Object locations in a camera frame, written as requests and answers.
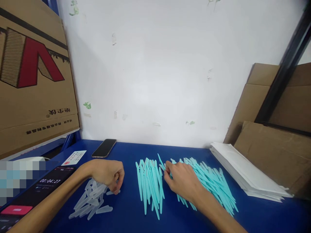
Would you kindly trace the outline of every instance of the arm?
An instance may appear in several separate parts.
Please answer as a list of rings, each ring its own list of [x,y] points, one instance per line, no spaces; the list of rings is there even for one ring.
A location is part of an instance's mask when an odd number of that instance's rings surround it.
[[[247,231],[219,204],[200,183],[190,165],[166,161],[164,179],[172,191],[193,203],[222,233]]]
[[[90,177],[107,185],[117,195],[124,178],[123,164],[118,161],[96,159],[81,165],[61,186],[26,214],[8,232],[43,232],[69,197]]]

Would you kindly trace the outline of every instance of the smartphone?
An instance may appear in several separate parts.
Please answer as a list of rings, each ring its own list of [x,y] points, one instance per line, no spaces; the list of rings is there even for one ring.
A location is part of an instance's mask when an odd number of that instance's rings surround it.
[[[32,185],[0,213],[0,233],[7,232],[24,215],[57,189],[75,171],[74,167],[59,166]]]
[[[102,144],[97,148],[97,150],[92,154],[92,158],[106,158],[113,146],[116,144],[116,139],[106,139]]]

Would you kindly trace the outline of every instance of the cardboard box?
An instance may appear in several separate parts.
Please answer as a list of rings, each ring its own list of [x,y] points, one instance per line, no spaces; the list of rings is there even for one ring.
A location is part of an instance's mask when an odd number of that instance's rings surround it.
[[[255,121],[270,86],[279,70],[278,65],[255,63],[243,89],[224,143],[234,144],[244,121]]]
[[[0,159],[79,128],[61,19],[42,1],[0,3]]]
[[[269,122],[311,132],[311,63],[298,65]]]
[[[234,147],[289,193],[311,198],[311,138],[245,121]]]

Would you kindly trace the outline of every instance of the pile of teal sticks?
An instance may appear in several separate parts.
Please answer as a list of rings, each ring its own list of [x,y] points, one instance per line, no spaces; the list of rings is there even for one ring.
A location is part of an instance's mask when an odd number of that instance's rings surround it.
[[[165,165],[162,163],[160,156],[159,160],[161,163],[159,165],[160,168],[162,170],[165,170]],[[174,159],[171,159],[171,161],[172,164],[176,164],[176,161]],[[221,168],[219,168],[218,171],[216,168],[211,168],[207,166],[203,161],[198,164],[194,158],[184,158],[184,160],[179,159],[179,162],[189,164],[193,168],[203,187],[213,194],[217,201],[222,205],[222,207],[226,209],[226,211],[231,216],[234,215],[234,209],[239,212],[236,207],[236,200],[230,191],[230,188]],[[177,195],[177,199],[178,201],[181,200],[181,202],[188,207],[187,201],[184,198]],[[190,203],[190,205],[193,209],[197,210],[192,203]]]
[[[140,200],[144,202],[145,215],[147,214],[148,204],[152,203],[151,210],[155,209],[158,220],[162,214],[162,203],[164,197],[162,171],[158,168],[156,160],[149,160],[148,158],[140,160],[139,164],[136,162],[137,179],[139,186]]]
[[[158,158],[160,161],[159,169],[157,167],[157,161],[149,160],[148,158],[145,161],[140,160],[139,164],[136,162],[136,168],[140,200],[144,202],[144,213],[145,215],[147,214],[147,202],[149,205],[152,202],[151,210],[153,211],[155,209],[157,217],[160,220],[159,210],[160,214],[162,214],[162,202],[165,199],[161,169],[164,171],[166,166],[163,164],[159,154]],[[171,159],[171,161],[173,164],[176,164],[174,159]],[[234,215],[234,209],[239,212],[236,207],[236,200],[230,191],[221,168],[218,171],[216,168],[207,166],[203,161],[198,164],[194,158],[180,159],[179,162],[189,164],[193,168],[203,187],[213,194],[216,200],[231,216]],[[178,202],[181,201],[188,208],[187,201],[178,194],[177,200]],[[189,202],[189,204],[193,210],[197,211],[197,208],[192,203]]]

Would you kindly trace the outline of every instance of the black metal frame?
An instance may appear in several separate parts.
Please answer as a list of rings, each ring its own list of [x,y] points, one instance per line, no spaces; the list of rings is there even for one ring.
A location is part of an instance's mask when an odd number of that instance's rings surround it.
[[[302,134],[311,137],[311,132],[292,129],[276,124],[269,123],[269,119],[280,100],[290,78],[292,77],[295,68],[303,55],[306,47],[311,39],[311,5],[308,3],[305,12],[303,13],[298,26],[293,34],[291,42],[284,54],[280,64],[280,69],[276,74],[274,81],[267,93],[265,100],[257,114],[255,123],[272,126],[275,128],[284,129],[293,133]]]

